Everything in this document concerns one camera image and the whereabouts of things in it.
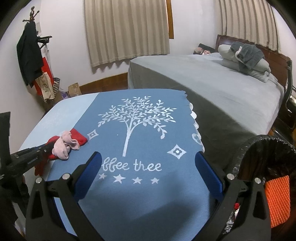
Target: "blue cloth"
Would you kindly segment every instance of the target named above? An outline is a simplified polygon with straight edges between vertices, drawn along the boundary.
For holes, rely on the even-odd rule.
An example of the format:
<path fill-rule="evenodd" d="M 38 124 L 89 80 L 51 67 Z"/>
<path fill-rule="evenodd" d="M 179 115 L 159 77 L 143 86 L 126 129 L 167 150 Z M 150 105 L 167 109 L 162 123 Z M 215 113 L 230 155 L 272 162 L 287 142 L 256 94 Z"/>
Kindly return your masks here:
<path fill-rule="evenodd" d="M 74 126 L 89 141 L 67 161 L 56 160 L 48 180 L 72 173 L 98 151 L 102 167 L 79 205 L 106 241 L 192 240 L 210 204 L 194 163 L 203 147 L 190 114 L 184 91 L 100 93 Z"/>

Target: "wooden bed frame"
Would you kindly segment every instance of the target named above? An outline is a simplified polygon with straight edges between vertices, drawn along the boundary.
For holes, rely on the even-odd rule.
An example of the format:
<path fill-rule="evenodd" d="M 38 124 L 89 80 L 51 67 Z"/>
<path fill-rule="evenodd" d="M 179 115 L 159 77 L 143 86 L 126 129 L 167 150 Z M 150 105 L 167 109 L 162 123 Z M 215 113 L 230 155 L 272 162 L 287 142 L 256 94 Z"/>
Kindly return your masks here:
<path fill-rule="evenodd" d="M 247 44 L 255 44 L 243 39 L 237 39 L 225 35 L 218 35 L 216 41 L 216 50 L 222 44 L 231 45 L 233 42 L 239 41 Z M 269 63 L 271 73 L 278 79 L 278 82 L 286 89 L 287 79 L 288 79 L 288 64 L 287 61 L 290 60 L 289 57 L 278 53 L 277 51 L 272 51 L 271 49 L 264 47 L 262 45 L 256 44 L 256 47 L 261 49 L 265 60 Z"/>

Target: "mattress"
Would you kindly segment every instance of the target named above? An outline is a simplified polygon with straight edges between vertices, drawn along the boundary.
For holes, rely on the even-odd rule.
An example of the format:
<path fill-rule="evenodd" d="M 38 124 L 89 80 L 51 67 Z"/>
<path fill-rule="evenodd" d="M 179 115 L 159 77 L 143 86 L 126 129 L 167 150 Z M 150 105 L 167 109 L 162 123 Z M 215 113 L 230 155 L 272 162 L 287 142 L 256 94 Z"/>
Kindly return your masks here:
<path fill-rule="evenodd" d="M 184 90 L 197 114 L 205 157 L 225 169 L 240 144 L 268 133 L 284 89 L 224 67 L 221 61 L 219 53 L 138 57 L 130 61 L 128 87 Z"/>

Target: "curtain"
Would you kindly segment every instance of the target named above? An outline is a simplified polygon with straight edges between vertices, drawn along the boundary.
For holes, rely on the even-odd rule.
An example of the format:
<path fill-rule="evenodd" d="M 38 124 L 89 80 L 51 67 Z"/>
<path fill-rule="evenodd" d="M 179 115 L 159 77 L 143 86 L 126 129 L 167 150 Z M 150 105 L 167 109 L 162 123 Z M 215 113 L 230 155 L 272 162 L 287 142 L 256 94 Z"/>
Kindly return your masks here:
<path fill-rule="evenodd" d="M 279 49 L 274 13 L 266 0 L 218 0 L 221 34 Z"/>
<path fill-rule="evenodd" d="M 169 54 L 165 0 L 85 0 L 91 66 Z"/>

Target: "blue gripper pad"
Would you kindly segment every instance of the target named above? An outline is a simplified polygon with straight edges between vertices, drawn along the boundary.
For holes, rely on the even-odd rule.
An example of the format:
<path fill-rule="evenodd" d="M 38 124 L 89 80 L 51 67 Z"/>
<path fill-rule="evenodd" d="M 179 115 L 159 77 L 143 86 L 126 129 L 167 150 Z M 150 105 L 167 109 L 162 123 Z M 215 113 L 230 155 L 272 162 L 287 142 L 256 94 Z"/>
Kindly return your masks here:
<path fill-rule="evenodd" d="M 99 152 L 94 152 L 90 159 L 87 161 L 86 165 L 86 168 L 81 173 L 74 187 L 75 192 L 73 197 L 77 202 L 86 196 L 91 184 L 98 174 L 102 166 L 101 154 Z"/>
<path fill-rule="evenodd" d="M 211 195 L 221 202 L 224 198 L 223 184 L 208 164 L 207 160 L 202 156 L 201 152 L 198 152 L 195 155 L 195 166 L 202 176 L 202 179 L 204 180 Z"/>

